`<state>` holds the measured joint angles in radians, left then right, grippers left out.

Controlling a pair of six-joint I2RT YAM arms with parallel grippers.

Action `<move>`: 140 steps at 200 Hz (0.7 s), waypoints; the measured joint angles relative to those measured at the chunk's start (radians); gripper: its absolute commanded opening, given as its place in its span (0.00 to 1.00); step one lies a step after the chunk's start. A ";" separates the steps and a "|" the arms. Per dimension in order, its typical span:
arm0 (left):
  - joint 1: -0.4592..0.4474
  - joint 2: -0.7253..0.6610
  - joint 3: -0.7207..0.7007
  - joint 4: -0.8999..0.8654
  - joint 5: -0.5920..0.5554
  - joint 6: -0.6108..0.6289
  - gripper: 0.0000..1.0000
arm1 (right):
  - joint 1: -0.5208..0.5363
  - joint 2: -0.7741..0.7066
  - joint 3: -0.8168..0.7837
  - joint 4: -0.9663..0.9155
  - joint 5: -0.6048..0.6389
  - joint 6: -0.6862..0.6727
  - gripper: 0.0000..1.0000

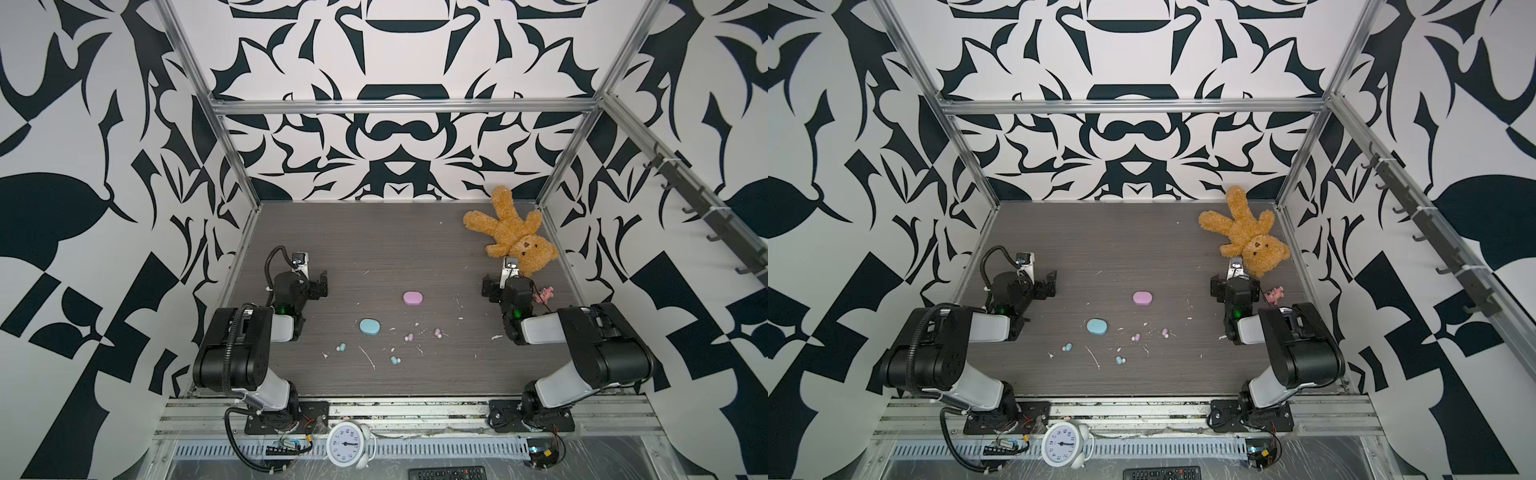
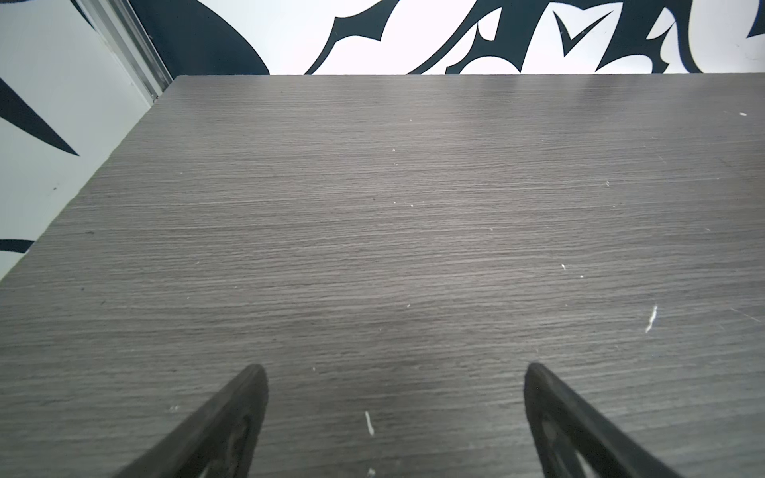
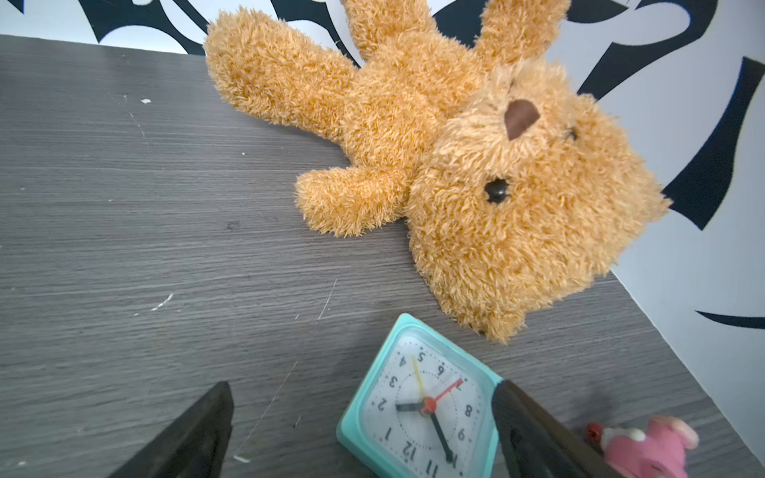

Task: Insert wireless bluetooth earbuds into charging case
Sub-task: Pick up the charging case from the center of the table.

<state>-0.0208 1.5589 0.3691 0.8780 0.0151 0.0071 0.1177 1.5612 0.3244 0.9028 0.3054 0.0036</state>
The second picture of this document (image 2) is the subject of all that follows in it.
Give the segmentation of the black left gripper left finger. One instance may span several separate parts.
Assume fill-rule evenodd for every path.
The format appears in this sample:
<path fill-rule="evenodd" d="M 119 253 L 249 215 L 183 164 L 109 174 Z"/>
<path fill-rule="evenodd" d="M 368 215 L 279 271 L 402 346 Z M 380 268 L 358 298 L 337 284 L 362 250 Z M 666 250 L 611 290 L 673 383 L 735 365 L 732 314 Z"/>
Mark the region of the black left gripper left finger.
<path fill-rule="evenodd" d="M 117 476 L 248 476 L 268 398 L 263 366 L 247 366 Z"/>

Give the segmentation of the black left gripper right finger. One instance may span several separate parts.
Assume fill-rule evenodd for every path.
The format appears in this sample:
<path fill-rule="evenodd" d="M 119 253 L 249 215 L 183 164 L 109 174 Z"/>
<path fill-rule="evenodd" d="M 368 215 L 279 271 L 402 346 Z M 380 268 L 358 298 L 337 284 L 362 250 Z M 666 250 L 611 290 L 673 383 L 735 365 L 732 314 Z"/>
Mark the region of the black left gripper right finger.
<path fill-rule="evenodd" d="M 525 372 L 524 406 L 546 477 L 677 477 L 541 362 Z"/>

